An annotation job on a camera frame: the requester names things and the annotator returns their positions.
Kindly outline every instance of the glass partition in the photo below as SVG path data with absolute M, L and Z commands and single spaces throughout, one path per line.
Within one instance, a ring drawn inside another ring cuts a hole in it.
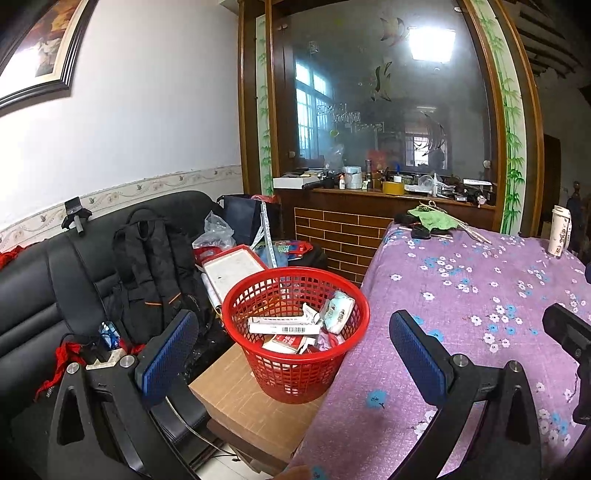
M 370 158 L 374 170 L 490 180 L 485 85 L 457 5 L 349 0 L 288 20 L 298 165 Z

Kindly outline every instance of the dark door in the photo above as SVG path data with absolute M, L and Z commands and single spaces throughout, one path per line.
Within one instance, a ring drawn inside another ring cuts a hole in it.
M 560 200 L 561 166 L 560 140 L 550 135 L 544 135 L 544 194 L 538 233 L 541 232 L 544 222 L 552 221 L 552 209 L 554 205 L 558 205 Z

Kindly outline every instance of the human hand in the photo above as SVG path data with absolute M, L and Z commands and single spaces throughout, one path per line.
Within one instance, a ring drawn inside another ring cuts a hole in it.
M 312 472 L 306 465 L 295 466 L 280 473 L 272 480 L 312 480 Z

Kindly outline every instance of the black leather sofa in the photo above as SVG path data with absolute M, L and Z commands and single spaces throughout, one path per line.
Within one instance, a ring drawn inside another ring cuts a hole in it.
M 37 402 L 35 392 L 53 376 L 54 353 L 63 336 L 96 335 L 106 319 L 105 305 L 117 282 L 113 234 L 138 206 L 165 216 L 183 228 L 191 241 L 203 233 L 210 211 L 221 215 L 221 208 L 202 192 L 168 194 L 91 218 L 85 236 L 79 237 L 75 230 L 63 232 L 29 247 L 0 270 L 0 439 L 42 478 L 46 477 L 47 435 L 57 389 Z M 193 376 L 230 346 L 231 340 L 215 322 L 193 352 Z M 190 380 L 177 378 L 171 401 L 192 428 L 215 442 L 205 427 L 207 411 L 186 386 Z M 210 446 L 190 434 L 166 403 L 152 413 L 189 464 L 195 465 L 210 452 Z M 109 418 L 126 460 L 141 471 L 125 433 L 118 431 L 116 417 Z

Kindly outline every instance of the plastic mesh basket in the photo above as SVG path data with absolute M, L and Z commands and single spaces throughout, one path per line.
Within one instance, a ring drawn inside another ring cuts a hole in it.
M 306 302 L 320 310 L 340 290 L 355 299 L 355 308 L 341 332 L 345 342 L 328 351 L 292 355 L 262 348 L 264 335 L 248 332 L 251 316 L 294 316 Z M 283 403 L 306 403 L 331 385 L 348 350 L 369 324 L 369 304 L 361 291 L 333 273 L 306 267 L 273 268 L 238 283 L 226 296 L 222 318 L 228 334 L 244 350 L 263 391 Z

